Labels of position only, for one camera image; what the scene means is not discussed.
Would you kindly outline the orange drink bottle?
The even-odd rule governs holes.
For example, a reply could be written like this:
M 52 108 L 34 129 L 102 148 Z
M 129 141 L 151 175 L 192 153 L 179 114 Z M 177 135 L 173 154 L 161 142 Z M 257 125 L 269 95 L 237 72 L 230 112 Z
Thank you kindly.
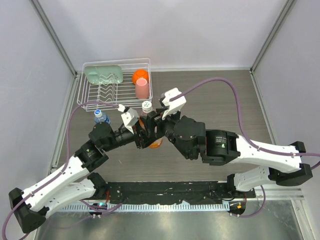
M 140 113 L 140 117 L 146 117 L 149 113 L 151 113 L 151 112 L 155 112 L 156 110 L 153 108 L 153 110 L 152 111 L 150 111 L 150 112 L 143 112 L 143 110 L 142 110 L 142 112 Z M 151 149 L 156 149 L 156 148 L 159 148 L 160 146 L 161 146 L 161 144 L 162 144 L 162 142 L 163 142 L 163 139 L 162 138 L 159 138 L 159 139 L 157 139 L 155 142 L 153 142 L 150 146 L 149 146 L 149 148 L 151 148 Z

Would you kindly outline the blue label water bottle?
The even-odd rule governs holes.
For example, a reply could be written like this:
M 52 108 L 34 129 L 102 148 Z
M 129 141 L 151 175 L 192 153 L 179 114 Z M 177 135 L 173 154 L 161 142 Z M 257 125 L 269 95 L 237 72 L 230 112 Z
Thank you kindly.
M 101 117 L 95 117 L 94 116 L 95 123 L 96 124 L 98 124 L 98 123 L 108 123 L 108 124 L 110 124 L 111 121 L 110 121 L 109 117 L 107 116 L 107 114 L 105 112 L 102 112 L 102 113 L 103 113 L 103 115 Z

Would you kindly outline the white blue bottle cap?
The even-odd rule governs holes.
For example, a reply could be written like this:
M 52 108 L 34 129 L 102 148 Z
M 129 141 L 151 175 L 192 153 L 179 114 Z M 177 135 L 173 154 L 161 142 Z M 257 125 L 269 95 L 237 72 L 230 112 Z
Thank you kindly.
M 103 113 L 102 113 L 101 110 L 97 109 L 97 110 L 94 111 L 94 116 L 96 118 L 100 118 L 102 115 L 103 115 Z

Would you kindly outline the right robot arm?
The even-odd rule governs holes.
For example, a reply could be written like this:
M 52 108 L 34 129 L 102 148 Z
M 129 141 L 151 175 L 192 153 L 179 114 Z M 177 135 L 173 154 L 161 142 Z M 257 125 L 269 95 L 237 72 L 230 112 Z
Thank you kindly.
M 226 193 L 233 198 L 254 187 L 276 184 L 284 187 L 302 185 L 313 177 L 309 164 L 302 163 L 305 152 L 302 142 L 278 146 L 248 142 L 244 136 L 226 130 L 207 130 L 203 122 L 176 112 L 166 118 L 156 117 L 157 133 L 162 133 L 188 160 L 201 158 L 211 166 L 245 163 L 256 168 L 227 177 Z M 271 152 L 263 151 L 270 146 Z

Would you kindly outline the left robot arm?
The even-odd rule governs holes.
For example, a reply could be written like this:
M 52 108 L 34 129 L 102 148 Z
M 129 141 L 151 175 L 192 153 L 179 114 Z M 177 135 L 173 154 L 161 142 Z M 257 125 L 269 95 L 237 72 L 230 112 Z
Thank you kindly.
M 73 201 L 93 197 L 102 199 L 107 192 L 104 179 L 94 170 L 108 160 L 105 152 L 129 143 L 146 148 L 156 140 L 153 123 L 136 122 L 114 131 L 109 123 L 97 123 L 89 140 L 59 169 L 25 188 L 14 188 L 8 194 L 13 214 L 24 234 L 39 228 L 48 217 Z

